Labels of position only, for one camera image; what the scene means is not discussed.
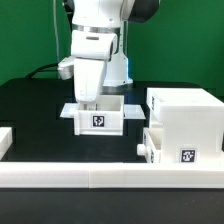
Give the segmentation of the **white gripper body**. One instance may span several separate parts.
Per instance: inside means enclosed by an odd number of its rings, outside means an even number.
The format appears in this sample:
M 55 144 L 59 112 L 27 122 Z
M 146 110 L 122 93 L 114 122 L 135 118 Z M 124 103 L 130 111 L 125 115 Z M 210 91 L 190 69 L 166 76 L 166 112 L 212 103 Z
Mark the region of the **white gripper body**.
M 95 103 L 106 76 L 107 63 L 117 49 L 115 33 L 72 32 L 75 98 L 79 103 Z

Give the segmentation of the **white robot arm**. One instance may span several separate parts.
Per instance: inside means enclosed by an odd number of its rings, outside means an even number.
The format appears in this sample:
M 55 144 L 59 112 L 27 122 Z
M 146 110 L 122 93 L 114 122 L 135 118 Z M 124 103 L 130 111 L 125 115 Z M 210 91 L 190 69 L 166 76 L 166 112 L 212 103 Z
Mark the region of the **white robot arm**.
M 124 24 L 144 23 L 159 9 L 160 0 L 71 0 L 75 97 L 97 101 L 104 86 L 130 84 L 123 51 Z

